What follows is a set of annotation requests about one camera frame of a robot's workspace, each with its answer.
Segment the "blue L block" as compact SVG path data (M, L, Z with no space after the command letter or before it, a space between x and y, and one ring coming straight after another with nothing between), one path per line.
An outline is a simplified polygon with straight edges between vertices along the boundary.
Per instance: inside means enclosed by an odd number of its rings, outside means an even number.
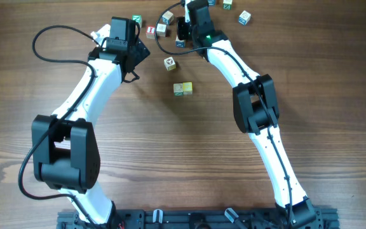
M176 47L179 47L179 48L185 48L186 47L186 40L179 39L179 37L176 36L175 45L176 45Z

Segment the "brown circle block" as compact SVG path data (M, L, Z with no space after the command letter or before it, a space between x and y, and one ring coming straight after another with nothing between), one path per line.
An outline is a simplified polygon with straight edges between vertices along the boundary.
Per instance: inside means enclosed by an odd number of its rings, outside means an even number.
M168 57L164 60L164 65L167 71L171 71L177 67L173 57Z

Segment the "yellow animal block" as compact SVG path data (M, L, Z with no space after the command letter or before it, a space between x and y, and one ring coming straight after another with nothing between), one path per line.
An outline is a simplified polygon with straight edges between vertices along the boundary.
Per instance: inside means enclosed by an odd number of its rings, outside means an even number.
M192 95L193 94L193 84L191 82L184 82L183 86L183 93L184 95Z

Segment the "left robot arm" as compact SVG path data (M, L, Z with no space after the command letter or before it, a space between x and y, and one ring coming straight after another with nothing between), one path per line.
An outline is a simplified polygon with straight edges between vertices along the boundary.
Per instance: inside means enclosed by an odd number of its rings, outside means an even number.
M97 181L100 154L94 126L125 76L150 54L139 33L136 21L112 17L111 24L88 35L96 46L82 63L86 71L80 82L51 115L38 115L32 122L32 148L22 162L18 186L26 197L40 200L24 188L24 170L32 160L35 178L76 209L72 216L58 217L58 228L125 227L124 216Z

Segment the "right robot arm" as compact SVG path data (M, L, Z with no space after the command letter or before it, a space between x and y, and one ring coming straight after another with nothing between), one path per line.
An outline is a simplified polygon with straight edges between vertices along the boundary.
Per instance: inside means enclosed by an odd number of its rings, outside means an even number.
M279 224L302 228L316 213L287 158L278 125L279 109L273 79L249 68L228 37L214 27L208 1L186 1L188 35L194 50L215 66L233 88L233 113L238 128L255 144L271 181Z

